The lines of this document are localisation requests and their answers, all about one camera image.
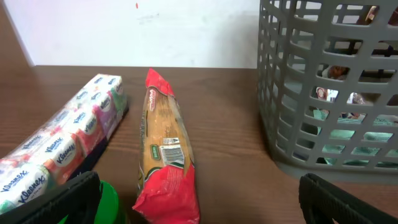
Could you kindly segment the Nescafe Gold coffee bag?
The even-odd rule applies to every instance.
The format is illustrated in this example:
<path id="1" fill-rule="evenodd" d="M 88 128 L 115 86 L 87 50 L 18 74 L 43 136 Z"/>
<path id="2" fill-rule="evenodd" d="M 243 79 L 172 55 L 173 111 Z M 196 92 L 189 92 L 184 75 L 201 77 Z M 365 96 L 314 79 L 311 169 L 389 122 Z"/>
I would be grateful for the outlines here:
<path id="1" fill-rule="evenodd" d="M 366 12 L 364 15 L 362 15 L 362 17 L 360 17 L 357 20 L 356 24 L 364 26 L 369 25 L 370 23 L 372 23 L 378 12 L 379 12 L 379 6 L 372 6 L 368 12 Z M 397 21 L 398 21 L 398 15 L 397 15 L 397 9 L 395 9 L 388 21 L 388 24 L 391 26 L 397 26 Z"/>

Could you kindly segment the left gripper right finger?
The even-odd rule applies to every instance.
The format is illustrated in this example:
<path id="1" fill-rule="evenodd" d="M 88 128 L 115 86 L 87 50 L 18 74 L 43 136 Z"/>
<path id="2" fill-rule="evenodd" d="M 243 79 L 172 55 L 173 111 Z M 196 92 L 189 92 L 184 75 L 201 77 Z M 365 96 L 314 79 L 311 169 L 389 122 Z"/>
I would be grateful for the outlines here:
<path id="1" fill-rule="evenodd" d="M 397 218 L 312 173 L 300 178 L 298 199 L 307 224 L 397 224 Z"/>

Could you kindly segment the Kleenex tissue multipack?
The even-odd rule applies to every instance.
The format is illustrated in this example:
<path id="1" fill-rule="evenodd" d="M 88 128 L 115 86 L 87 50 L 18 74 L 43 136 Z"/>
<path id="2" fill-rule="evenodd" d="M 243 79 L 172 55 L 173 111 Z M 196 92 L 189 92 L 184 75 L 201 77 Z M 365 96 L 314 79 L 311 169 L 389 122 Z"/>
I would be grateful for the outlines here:
<path id="1" fill-rule="evenodd" d="M 123 80 L 97 74 L 36 132 L 1 158 L 1 213 L 87 171 L 127 111 Z"/>

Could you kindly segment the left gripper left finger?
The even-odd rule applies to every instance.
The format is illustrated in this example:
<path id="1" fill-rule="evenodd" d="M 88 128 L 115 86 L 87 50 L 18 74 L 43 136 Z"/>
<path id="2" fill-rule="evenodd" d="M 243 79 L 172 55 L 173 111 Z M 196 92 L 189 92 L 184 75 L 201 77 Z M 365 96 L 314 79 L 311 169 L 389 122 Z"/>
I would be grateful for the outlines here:
<path id="1" fill-rule="evenodd" d="M 24 205 L 1 215 L 7 223 L 93 223 L 101 200 L 101 181 L 85 172 Z"/>

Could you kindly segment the dried mushroom pouch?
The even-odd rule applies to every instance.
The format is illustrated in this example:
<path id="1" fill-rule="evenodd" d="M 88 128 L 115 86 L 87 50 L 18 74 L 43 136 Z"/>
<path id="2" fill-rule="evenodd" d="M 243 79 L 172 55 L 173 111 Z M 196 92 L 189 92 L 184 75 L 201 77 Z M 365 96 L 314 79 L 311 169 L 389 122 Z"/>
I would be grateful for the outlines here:
<path id="1" fill-rule="evenodd" d="M 332 80 L 344 81 L 347 78 L 348 72 L 349 72 L 348 67 L 330 65 L 321 72 L 321 77 L 329 78 Z M 315 97 L 324 101 L 334 102 L 338 96 L 338 93 L 339 93 L 338 90 L 332 90 L 322 87 L 315 88 Z M 356 92 L 352 92 L 349 95 L 346 102 L 347 104 L 355 104 L 355 105 L 365 104 L 363 96 Z M 358 119 L 358 120 L 363 120 L 365 116 L 366 116 L 365 113 L 354 113 L 354 112 L 343 112 L 340 115 L 341 118 Z"/>

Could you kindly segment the spaghetti pack orange ends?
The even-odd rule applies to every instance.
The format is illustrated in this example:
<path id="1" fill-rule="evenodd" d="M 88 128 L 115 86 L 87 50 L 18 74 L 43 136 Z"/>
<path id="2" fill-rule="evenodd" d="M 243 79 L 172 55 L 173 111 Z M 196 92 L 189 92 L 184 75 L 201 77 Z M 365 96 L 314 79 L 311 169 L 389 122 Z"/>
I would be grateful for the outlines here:
<path id="1" fill-rule="evenodd" d="M 140 140 L 133 210 L 149 223 L 199 223 L 192 146 L 170 83 L 152 68 L 146 77 Z"/>

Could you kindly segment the white teal small packet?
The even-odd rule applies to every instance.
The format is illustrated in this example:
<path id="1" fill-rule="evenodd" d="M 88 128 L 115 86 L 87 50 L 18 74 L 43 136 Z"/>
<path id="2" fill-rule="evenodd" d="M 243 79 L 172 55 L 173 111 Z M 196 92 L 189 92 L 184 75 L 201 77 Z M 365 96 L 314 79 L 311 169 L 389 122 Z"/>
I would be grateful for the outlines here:
<path id="1" fill-rule="evenodd" d="M 313 111 L 313 117 L 316 119 L 325 120 L 327 116 L 328 112 L 326 110 L 316 109 Z M 353 113 L 343 113 L 338 118 L 338 122 L 345 124 L 361 124 L 365 116 L 365 114 L 360 114 L 358 117 L 355 117 Z M 387 119 L 386 116 L 380 115 L 374 120 L 373 124 L 376 126 L 397 126 L 397 121 L 391 121 Z M 330 137 L 332 139 L 350 140 L 354 133 L 355 131 L 353 130 L 334 129 L 331 131 Z M 363 139 L 368 141 L 388 142 L 392 136 L 392 133 L 366 132 Z M 341 154 L 345 148 L 346 146 L 344 145 L 326 144 L 324 145 L 322 152 Z M 381 149 L 379 147 L 359 146 L 353 149 L 352 154 L 357 156 L 375 156 L 380 150 Z M 387 153 L 387 157 L 397 157 L 397 149 L 391 149 Z M 319 157 L 317 159 L 317 163 L 327 164 L 329 166 L 333 166 L 336 162 L 337 158 Z M 343 162 L 343 165 L 364 167 L 368 163 L 369 161 L 364 159 L 348 159 Z M 397 169 L 396 162 L 381 161 L 378 162 L 376 166 L 388 169 Z"/>

